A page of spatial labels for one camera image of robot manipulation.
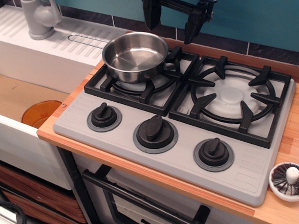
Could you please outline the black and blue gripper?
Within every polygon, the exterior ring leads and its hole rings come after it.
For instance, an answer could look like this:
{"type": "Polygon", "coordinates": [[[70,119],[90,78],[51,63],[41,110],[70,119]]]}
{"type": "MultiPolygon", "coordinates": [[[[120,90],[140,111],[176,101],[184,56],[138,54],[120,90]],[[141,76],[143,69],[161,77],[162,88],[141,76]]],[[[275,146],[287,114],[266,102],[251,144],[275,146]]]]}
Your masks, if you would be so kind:
{"type": "Polygon", "coordinates": [[[142,0],[145,25],[153,30],[159,23],[162,6],[188,14],[184,43],[192,43],[203,24],[212,20],[213,6],[217,0],[142,0]]]}

